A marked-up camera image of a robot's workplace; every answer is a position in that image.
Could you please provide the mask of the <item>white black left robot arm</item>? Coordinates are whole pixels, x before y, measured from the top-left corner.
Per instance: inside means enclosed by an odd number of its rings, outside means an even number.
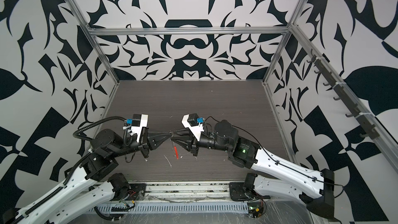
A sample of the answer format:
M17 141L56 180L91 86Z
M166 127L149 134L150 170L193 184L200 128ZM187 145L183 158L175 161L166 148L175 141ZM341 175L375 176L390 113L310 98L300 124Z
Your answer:
M111 172L118 166L116 158L150 151L170 139L170 133L149 132L143 127L136 140L123 141L110 129L100 131L91 141L92 150L83 156L66 179L44 196L23 208L8 210L6 224L66 224L86 211L108 201L124 200L130 184L122 173Z

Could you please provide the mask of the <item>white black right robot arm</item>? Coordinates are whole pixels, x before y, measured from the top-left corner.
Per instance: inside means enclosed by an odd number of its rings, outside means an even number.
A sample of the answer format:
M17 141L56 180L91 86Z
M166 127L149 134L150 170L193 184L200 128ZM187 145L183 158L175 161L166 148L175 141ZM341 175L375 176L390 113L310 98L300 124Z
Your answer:
M171 140L194 156L200 148L225 151L234 165L253 170L245 180L247 191L296 200L309 212L335 220L333 171L311 170L278 157L258 142L241 137L238 128L226 120L216 123L212 132L206 132L203 123L184 121L183 126L172 132Z

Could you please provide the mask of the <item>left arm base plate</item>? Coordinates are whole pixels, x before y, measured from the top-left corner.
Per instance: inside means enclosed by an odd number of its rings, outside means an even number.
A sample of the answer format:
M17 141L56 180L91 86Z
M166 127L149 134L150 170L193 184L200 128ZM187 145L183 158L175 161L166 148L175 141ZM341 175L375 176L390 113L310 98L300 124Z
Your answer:
M142 199L146 194L147 184L145 183L133 183L129 186L123 186L115 189L115 195L112 201L119 201L121 199L125 201L136 201Z

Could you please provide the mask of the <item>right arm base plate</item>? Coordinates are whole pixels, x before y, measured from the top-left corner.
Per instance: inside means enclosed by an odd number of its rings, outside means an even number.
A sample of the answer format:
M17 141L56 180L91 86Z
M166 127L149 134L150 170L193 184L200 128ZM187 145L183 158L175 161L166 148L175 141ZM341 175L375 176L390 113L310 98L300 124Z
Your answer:
M251 183L229 183L229 193L232 201L253 201L264 197L255 192L255 187Z

